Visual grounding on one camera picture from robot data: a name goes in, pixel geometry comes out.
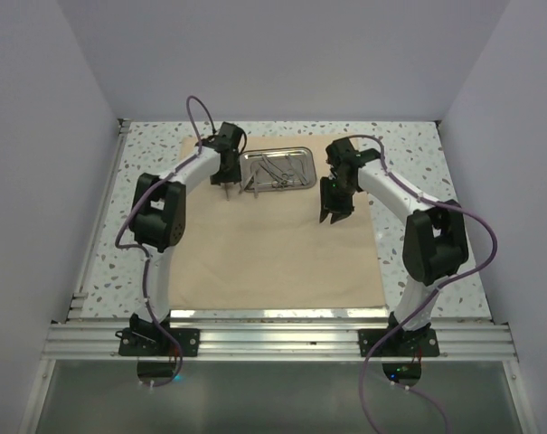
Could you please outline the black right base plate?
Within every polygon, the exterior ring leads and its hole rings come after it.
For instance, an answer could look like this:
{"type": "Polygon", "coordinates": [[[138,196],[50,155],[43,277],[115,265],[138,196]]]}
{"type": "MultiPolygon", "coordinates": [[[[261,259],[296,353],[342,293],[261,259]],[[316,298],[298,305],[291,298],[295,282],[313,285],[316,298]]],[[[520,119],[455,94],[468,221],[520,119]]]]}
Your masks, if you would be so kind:
{"type": "MultiPolygon", "coordinates": [[[[361,329],[358,334],[358,346],[361,357],[387,334],[386,329],[361,329]]],[[[425,331],[397,332],[372,352],[372,357],[438,357],[439,343],[433,329],[425,331]]]]}

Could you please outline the blunt steel forceps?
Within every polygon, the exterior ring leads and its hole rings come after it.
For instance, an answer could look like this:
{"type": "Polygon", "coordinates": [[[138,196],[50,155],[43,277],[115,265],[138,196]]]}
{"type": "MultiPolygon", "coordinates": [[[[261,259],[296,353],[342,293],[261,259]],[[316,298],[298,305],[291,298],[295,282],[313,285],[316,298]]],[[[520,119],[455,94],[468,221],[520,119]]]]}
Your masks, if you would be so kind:
{"type": "Polygon", "coordinates": [[[253,195],[255,199],[259,198],[259,170],[261,168],[261,164],[257,163],[253,167],[253,195]]]}

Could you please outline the beige cloth wrap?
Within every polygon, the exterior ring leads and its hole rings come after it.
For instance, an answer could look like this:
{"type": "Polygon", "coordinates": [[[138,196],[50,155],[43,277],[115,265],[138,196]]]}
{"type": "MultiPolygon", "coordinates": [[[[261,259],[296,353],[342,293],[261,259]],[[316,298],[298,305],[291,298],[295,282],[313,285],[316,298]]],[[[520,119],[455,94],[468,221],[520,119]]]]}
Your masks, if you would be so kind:
{"type": "Polygon", "coordinates": [[[384,307],[369,197],[319,222],[319,188],[259,193],[204,181],[186,197],[170,265],[172,309],[384,307]]]}

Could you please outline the steel hemostat clamp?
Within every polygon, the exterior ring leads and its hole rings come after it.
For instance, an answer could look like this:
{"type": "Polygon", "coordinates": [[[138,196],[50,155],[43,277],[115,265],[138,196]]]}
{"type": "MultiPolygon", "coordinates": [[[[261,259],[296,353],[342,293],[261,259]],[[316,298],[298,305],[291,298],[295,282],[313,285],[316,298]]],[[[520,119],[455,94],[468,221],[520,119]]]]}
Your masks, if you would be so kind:
{"type": "Polygon", "coordinates": [[[281,177],[293,184],[297,180],[297,176],[289,156],[281,157],[278,165],[281,170],[281,177]]]}

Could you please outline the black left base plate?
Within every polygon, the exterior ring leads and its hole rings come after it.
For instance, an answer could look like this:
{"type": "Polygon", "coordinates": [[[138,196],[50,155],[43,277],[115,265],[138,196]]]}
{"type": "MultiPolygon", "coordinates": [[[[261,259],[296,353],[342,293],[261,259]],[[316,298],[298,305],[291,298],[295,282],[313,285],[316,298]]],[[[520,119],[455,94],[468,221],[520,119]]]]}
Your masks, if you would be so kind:
{"type": "MultiPolygon", "coordinates": [[[[201,331],[194,328],[172,328],[169,333],[181,345],[180,355],[196,357],[201,342],[201,331]]],[[[121,356],[168,356],[176,355],[174,345],[161,334],[159,337],[144,337],[129,328],[119,330],[115,337],[120,340],[118,354],[121,356]]]]}

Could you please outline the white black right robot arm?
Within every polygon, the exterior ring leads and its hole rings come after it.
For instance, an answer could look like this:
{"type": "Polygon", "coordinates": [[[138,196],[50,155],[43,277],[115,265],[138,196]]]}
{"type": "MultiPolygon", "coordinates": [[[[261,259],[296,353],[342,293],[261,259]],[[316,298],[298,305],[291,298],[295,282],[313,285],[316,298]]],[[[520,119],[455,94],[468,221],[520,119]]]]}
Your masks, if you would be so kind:
{"type": "Polygon", "coordinates": [[[428,339],[431,313],[444,278],[469,256],[464,217],[454,201],[440,202],[389,170],[382,152],[357,150],[350,137],[328,145],[330,174],[320,180],[320,221],[337,223],[354,212],[354,196],[368,193],[404,225],[402,262],[408,281],[379,338],[365,337],[370,354],[404,355],[428,339]]]}

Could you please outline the steel surgical scissors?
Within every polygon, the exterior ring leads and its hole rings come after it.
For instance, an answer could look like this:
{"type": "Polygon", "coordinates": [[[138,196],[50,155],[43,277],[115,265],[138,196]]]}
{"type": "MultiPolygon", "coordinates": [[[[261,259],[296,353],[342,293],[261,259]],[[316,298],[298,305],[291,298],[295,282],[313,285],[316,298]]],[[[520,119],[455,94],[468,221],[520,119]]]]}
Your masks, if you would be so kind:
{"type": "Polygon", "coordinates": [[[275,165],[273,165],[266,156],[261,157],[261,166],[269,174],[272,182],[277,185],[278,188],[286,187],[288,180],[285,174],[275,165]]]}

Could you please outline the aluminium extrusion rail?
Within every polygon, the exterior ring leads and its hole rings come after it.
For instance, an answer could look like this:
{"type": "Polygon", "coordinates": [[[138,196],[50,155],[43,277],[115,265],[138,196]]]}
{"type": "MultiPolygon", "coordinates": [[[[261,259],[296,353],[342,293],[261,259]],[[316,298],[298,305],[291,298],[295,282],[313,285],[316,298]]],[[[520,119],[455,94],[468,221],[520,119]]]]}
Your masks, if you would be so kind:
{"type": "MultiPolygon", "coordinates": [[[[44,359],[120,359],[119,321],[76,321],[52,325],[41,352],[44,359]]],[[[187,318],[173,327],[195,328],[198,362],[356,362],[361,358],[358,333],[381,329],[383,318],[264,318],[208,320],[187,318]]],[[[487,321],[433,323],[440,362],[511,362],[517,352],[506,325],[487,321]]]]}

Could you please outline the steel instrument tray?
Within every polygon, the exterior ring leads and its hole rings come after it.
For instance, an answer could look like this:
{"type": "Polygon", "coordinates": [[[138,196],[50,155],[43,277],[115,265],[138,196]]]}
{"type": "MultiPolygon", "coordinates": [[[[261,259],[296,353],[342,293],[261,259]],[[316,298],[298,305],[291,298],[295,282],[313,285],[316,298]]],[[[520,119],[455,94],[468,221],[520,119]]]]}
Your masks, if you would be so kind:
{"type": "Polygon", "coordinates": [[[269,174],[261,167],[259,170],[259,193],[304,190],[312,188],[316,185],[316,167],[313,153],[310,149],[302,146],[288,148],[270,148],[247,151],[240,156],[240,189],[243,192],[253,193],[253,167],[257,163],[261,164],[262,156],[266,156],[270,160],[270,162],[279,169],[280,167],[278,164],[280,158],[283,156],[292,156],[295,160],[299,161],[299,165],[303,166],[306,176],[309,179],[309,184],[302,185],[297,178],[297,180],[293,184],[290,184],[288,182],[288,185],[286,187],[278,188],[277,185],[272,182],[269,174]]]}

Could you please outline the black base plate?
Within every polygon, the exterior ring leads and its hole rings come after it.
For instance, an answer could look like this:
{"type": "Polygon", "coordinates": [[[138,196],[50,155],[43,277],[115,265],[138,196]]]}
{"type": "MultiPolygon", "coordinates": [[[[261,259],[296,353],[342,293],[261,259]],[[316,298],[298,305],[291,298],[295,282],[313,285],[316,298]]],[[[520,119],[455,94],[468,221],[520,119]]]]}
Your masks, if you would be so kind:
{"type": "MultiPolygon", "coordinates": [[[[358,334],[358,346],[361,357],[387,334],[386,329],[361,329],[358,334]]],[[[438,357],[439,343],[433,329],[425,331],[397,332],[372,352],[372,357],[438,357]]]]}
{"type": "MultiPolygon", "coordinates": [[[[194,328],[172,328],[169,333],[181,345],[180,355],[196,357],[201,342],[201,331],[194,328]]],[[[119,330],[115,337],[120,340],[118,354],[121,356],[168,356],[176,355],[174,345],[161,334],[159,337],[144,337],[129,328],[119,330]]]]}

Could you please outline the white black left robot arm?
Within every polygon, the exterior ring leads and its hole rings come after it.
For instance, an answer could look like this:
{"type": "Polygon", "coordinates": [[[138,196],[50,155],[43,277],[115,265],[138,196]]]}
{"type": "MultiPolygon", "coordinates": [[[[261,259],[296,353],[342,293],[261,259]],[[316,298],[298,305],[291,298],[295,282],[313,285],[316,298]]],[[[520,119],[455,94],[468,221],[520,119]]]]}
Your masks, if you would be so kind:
{"type": "Polygon", "coordinates": [[[240,151],[247,144],[244,130],[224,122],[200,139],[176,167],[137,179],[131,211],[115,239],[120,250],[145,254],[142,305],[129,326],[117,332],[122,356],[180,356],[180,339],[170,330],[169,280],[175,247],[184,236],[186,196],[202,182],[238,183],[240,151]]]}

